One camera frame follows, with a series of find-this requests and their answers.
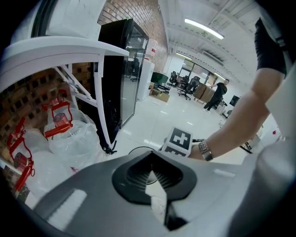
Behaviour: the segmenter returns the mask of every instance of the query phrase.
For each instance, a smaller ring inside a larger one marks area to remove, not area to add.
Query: ceiling pipe
[[[216,18],[225,10],[225,8],[226,8],[226,6],[227,6],[227,4],[230,2],[231,0],[228,0],[224,5],[223,5],[223,7],[217,12],[217,14],[213,17],[213,19],[210,21],[210,23],[209,23],[209,26],[211,25],[211,24],[213,24],[213,22],[216,20]]]

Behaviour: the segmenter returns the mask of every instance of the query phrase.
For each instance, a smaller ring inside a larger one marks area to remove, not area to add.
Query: door
[[[126,63],[124,81],[122,84],[121,118],[124,123],[134,114],[139,74],[147,45],[147,39],[135,27],[127,45],[129,58]]]

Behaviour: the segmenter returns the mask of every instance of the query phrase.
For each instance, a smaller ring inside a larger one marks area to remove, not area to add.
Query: hand
[[[193,145],[192,146],[192,149],[191,149],[191,153],[189,155],[189,158],[197,159],[197,160],[201,160],[201,161],[205,161],[204,160],[204,157],[200,153],[200,150],[199,150],[198,145]]]

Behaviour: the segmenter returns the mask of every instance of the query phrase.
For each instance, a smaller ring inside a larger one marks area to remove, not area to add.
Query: person in black
[[[217,87],[217,90],[213,94],[210,101],[203,107],[203,111],[205,111],[205,109],[208,109],[208,111],[210,111],[210,109],[214,105],[216,105],[217,103],[219,103],[221,101],[222,96],[224,94],[226,94],[226,92],[227,92],[227,87],[226,86],[227,86],[228,83],[229,83],[229,80],[225,79],[224,83],[219,82],[217,84],[214,84],[214,85],[210,86],[210,88]]]

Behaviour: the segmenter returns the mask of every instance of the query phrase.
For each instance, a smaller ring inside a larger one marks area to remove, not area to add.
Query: person
[[[256,22],[257,71],[250,90],[240,98],[221,129],[191,149],[189,157],[209,161],[239,147],[259,130],[269,115],[265,105],[285,77],[282,50]]]
[[[218,104],[221,101],[221,98],[223,97],[224,94],[227,92],[227,84],[229,83],[228,79],[224,80],[224,83],[219,82],[217,84],[211,85],[210,88],[217,87],[217,90],[214,92],[212,98],[209,100],[208,103],[203,107],[203,111],[205,112],[206,109],[209,112],[210,109]]]

